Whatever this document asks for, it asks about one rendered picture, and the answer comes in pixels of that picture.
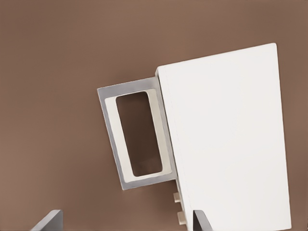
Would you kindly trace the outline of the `white oven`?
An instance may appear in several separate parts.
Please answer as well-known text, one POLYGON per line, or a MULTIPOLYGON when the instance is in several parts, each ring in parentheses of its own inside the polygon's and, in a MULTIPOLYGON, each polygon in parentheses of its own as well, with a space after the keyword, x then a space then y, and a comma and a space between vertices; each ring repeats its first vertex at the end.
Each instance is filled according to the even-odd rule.
POLYGON ((215 231, 290 229, 277 46, 156 70, 187 228, 202 210, 215 231))

